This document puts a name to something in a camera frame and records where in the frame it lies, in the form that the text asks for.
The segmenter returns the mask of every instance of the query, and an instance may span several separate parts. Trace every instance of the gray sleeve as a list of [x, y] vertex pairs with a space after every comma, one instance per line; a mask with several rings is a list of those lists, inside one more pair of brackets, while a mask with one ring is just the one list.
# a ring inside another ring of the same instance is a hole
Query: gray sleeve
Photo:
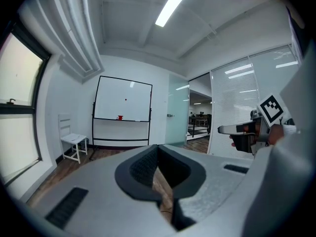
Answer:
[[296, 126], [294, 125], [282, 125], [284, 136], [296, 133]]

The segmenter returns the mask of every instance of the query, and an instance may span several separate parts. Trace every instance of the black window frame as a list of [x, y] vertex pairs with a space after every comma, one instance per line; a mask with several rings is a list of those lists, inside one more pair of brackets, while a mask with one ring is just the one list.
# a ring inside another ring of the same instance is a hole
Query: black window frame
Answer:
[[[16, 15], [13, 20], [11, 20], [4, 33], [0, 38], [0, 49], [2, 49], [4, 42], [8, 38], [9, 34], [13, 34], [22, 44], [24, 44], [30, 51], [32, 51], [36, 56], [38, 56], [42, 63], [39, 67], [38, 73], [36, 75], [36, 81], [34, 84], [34, 89], [32, 93], [31, 105], [15, 105], [15, 104], [5, 104], [0, 103], [0, 115], [19, 115], [19, 114], [32, 114], [33, 116], [33, 133], [34, 141], [36, 145], [36, 150], [38, 153], [38, 161], [42, 160], [40, 153], [40, 146], [37, 134], [37, 120], [36, 120], [36, 107], [39, 96], [40, 83], [47, 66], [47, 63], [51, 57], [51, 54], [32, 36], [32, 34], [27, 30], [27, 28], [21, 22], [19, 15]], [[13, 177], [8, 181], [5, 186], [10, 185], [15, 179], [27, 171], [30, 167], [21, 171], [18, 175]]]

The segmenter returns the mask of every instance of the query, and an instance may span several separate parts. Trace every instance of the chair backrest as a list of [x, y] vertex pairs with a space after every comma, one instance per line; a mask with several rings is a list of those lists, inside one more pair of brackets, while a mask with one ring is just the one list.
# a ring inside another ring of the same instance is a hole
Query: chair backrest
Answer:
[[71, 115], [70, 114], [58, 115], [58, 129], [59, 129], [60, 138], [71, 133]]

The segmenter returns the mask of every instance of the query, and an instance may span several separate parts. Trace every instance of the ceiling light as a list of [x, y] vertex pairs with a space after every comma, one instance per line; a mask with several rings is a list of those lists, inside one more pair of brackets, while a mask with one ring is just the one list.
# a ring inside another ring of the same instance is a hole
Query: ceiling light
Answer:
[[185, 85], [185, 86], [183, 86], [183, 87], [177, 88], [176, 90], [185, 89], [185, 88], [189, 88], [189, 87], [190, 87], [190, 85]]
[[252, 89], [252, 90], [245, 90], [245, 91], [240, 91], [239, 93], [244, 93], [244, 92], [252, 92], [252, 91], [257, 91], [257, 89]]
[[238, 75], [234, 75], [234, 76], [228, 77], [228, 79], [232, 79], [232, 78], [236, 78], [236, 77], [241, 77], [241, 76], [244, 76], [244, 75], [252, 74], [253, 72], [254, 71], [251, 70], [251, 71], [248, 71], [248, 72], [244, 72], [244, 73], [241, 73], [241, 74], [238, 74]]
[[167, 23], [168, 19], [181, 3], [181, 1], [182, 0], [168, 0], [156, 21], [156, 25], [164, 27], [164, 25]]
[[289, 63], [284, 63], [284, 64], [281, 64], [281, 65], [276, 65], [276, 69], [278, 68], [283, 68], [283, 67], [287, 67], [287, 66], [291, 66], [291, 65], [296, 65], [298, 64], [297, 61], [293, 61], [293, 62], [289, 62]]
[[245, 66], [241, 66], [241, 67], [236, 68], [236, 69], [225, 71], [225, 74], [233, 73], [233, 72], [236, 72], [238, 70], [247, 69], [247, 68], [251, 68], [251, 67], [252, 67], [252, 64], [247, 64]]

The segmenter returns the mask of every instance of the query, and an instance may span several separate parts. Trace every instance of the glass door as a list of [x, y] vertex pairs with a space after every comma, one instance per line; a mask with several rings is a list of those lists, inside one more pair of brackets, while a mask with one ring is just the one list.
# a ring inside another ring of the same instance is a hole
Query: glass door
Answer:
[[166, 144], [183, 146], [186, 143], [189, 116], [189, 82], [169, 76]]

